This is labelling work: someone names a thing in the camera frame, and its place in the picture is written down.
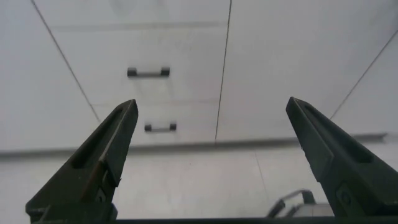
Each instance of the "floor tile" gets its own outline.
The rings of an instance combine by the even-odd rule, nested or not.
[[[30,223],[26,203],[56,173],[66,159],[0,162],[1,223]]]
[[[327,202],[325,193],[315,180],[301,148],[257,149],[256,155],[267,196],[272,202],[269,207],[279,198],[298,189],[309,189],[317,202]],[[302,198],[295,198],[291,202],[302,203]]]
[[[254,151],[132,155],[114,203],[119,218],[264,217]]]

